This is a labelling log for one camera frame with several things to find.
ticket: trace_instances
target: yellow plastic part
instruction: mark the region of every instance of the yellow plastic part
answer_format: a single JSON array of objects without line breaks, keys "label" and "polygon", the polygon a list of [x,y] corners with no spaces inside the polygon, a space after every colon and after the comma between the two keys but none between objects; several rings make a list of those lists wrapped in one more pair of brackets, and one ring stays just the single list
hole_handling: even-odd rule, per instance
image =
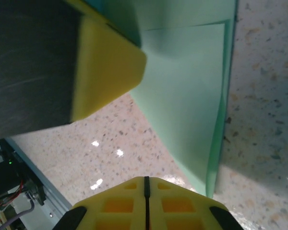
[{"label": "yellow plastic part", "polygon": [[[227,208],[210,198],[151,177],[150,230],[222,230],[209,207]],[[135,177],[85,199],[87,213],[77,230],[145,230],[144,177]]]},{"label": "yellow plastic part", "polygon": [[76,121],[137,86],[146,55],[86,3],[66,1],[83,13],[72,103],[72,121]]}]

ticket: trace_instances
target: black rubber edge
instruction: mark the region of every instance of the black rubber edge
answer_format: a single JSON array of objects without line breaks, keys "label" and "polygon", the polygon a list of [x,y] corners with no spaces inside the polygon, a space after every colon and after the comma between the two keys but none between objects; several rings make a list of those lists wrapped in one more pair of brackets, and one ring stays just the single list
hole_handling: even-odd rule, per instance
[{"label": "black rubber edge", "polygon": [[52,230],[76,230],[86,213],[83,206],[76,207],[66,212]]},{"label": "black rubber edge", "polygon": [[144,197],[145,197],[145,229],[149,230],[149,198],[150,198],[150,184],[149,176],[144,177]]},{"label": "black rubber edge", "polygon": [[223,230],[243,230],[230,212],[215,206],[212,206],[209,209]]}]

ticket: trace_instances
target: green paper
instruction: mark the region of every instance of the green paper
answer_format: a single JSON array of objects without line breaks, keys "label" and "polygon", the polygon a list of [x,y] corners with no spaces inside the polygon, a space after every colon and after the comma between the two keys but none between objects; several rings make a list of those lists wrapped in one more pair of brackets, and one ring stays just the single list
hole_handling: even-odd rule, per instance
[{"label": "green paper", "polygon": [[132,97],[196,191],[205,194],[221,99],[224,24],[145,31],[142,38],[147,67]]}]

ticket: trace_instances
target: dark gray surface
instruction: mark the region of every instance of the dark gray surface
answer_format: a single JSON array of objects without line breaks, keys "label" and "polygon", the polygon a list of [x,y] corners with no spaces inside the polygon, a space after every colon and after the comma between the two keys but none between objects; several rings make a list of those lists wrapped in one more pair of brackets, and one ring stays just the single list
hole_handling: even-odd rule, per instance
[{"label": "dark gray surface", "polygon": [[0,0],[0,138],[70,122],[79,19],[62,0]]}]

